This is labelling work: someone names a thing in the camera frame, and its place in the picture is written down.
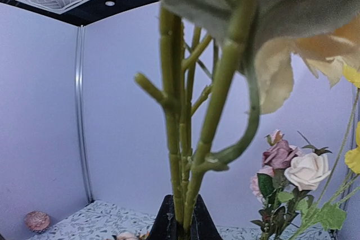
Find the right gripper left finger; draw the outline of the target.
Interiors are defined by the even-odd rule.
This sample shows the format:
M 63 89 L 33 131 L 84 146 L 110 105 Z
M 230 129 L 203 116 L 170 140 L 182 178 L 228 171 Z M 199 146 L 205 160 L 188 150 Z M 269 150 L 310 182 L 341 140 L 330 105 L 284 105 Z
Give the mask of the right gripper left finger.
M 147 240 L 175 239 L 177 239 L 177 222 L 175 217 L 174 201 L 173 196 L 168 194 L 163 199 Z

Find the pink rose flower stem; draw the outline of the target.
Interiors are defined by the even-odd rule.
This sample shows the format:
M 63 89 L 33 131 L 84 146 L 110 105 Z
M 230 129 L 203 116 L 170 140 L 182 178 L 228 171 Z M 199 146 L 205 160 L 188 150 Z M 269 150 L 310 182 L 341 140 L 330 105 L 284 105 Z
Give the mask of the pink rose flower stem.
M 253 195 L 262 203 L 260 219 L 251 222 L 260 227 L 261 239 L 280 239 L 285 229 L 297 217 L 297 189 L 287 191 L 290 182 L 285 170 L 298 157 L 298 148 L 289 145 L 280 130 L 266 136 L 269 148 L 262 153 L 261 168 L 250 179 Z

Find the cream yellow rose stem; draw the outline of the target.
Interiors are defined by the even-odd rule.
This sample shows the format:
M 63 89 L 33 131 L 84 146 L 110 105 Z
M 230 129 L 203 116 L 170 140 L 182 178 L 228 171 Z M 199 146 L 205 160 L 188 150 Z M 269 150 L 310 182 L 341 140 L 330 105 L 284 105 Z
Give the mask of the cream yellow rose stem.
M 135 80 L 164 110 L 176 231 L 189 239 L 204 174 L 227 170 L 253 141 L 260 115 L 277 111 L 290 97 L 293 54 L 331 85 L 344 65 L 359 70 L 359 0 L 160 0 L 159 27 L 163 87 L 143 74 Z M 222 56 L 214 61 L 208 109 L 192 148 L 194 69 L 211 41 Z M 237 143 L 212 152 L 235 73 L 247 79 L 248 125 Z

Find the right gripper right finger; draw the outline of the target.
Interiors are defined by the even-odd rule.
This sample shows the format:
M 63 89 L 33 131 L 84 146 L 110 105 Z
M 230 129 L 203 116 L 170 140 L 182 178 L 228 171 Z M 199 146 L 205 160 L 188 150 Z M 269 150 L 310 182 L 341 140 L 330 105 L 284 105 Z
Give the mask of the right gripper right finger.
M 191 240 L 222 240 L 200 194 L 193 210 Z

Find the pale pink rose stem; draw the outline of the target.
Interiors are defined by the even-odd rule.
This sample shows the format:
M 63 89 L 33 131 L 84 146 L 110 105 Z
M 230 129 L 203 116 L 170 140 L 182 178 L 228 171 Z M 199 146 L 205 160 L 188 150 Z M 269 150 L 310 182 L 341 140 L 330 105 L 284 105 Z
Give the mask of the pale pink rose stem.
M 294 219 L 308 209 L 320 183 L 330 175 L 328 147 L 306 142 L 292 146 L 280 130 L 266 136 L 269 149 L 262 154 L 258 185 L 264 210 L 261 214 L 262 239 L 279 239 Z

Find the yellow poppy flower stem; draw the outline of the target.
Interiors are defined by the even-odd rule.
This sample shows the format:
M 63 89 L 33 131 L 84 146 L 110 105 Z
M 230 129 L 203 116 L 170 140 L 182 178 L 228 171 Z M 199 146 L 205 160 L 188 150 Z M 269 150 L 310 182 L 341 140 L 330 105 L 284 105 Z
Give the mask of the yellow poppy flower stem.
M 325 153 L 312 152 L 292 159 L 290 167 L 285 170 L 286 179 L 292 182 L 299 192 L 295 210 L 301 214 L 301 225 L 290 237 L 291 239 L 296 239 L 316 224 L 321 224 L 324 230 L 340 230 L 342 228 L 347 212 L 341 208 L 341 205 L 359 190 L 359 187 L 356 187 L 346 196 L 341 197 L 359 178 L 359 124 L 356 125 L 354 137 L 356 148 L 348 150 L 344 156 L 348 174 L 337 191 L 322 207 L 318 206 L 318 201 L 313 201 L 313 197 L 307 191 L 317 188 L 324 179 L 327 180 L 326 185 L 329 184 L 345 144 L 341 145 L 332 169 L 329 169 L 329 161 Z

